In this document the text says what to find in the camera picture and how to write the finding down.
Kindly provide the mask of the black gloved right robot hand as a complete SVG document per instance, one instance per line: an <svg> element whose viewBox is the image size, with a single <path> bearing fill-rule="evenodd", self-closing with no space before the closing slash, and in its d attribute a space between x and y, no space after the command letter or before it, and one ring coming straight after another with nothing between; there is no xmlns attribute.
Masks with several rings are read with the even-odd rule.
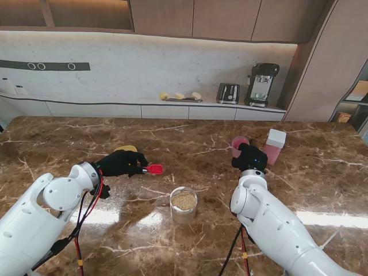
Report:
<svg viewBox="0 0 368 276"><path fill-rule="evenodd" d="M241 143L238 150L240 150L240 155L237 158L232 158L232 167L238 168L240 171L265 171L268 157L263 151L254 145L248 145L246 143Z"/></svg>

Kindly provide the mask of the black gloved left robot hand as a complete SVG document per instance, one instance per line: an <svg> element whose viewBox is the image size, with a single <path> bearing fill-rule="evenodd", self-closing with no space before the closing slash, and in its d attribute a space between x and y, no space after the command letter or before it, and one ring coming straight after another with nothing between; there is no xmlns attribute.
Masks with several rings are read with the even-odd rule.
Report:
<svg viewBox="0 0 368 276"><path fill-rule="evenodd" d="M145 156L140 152L118 150L100 159L96 163L97 169L105 177L118 177L143 174L143 168L148 166Z"/></svg>

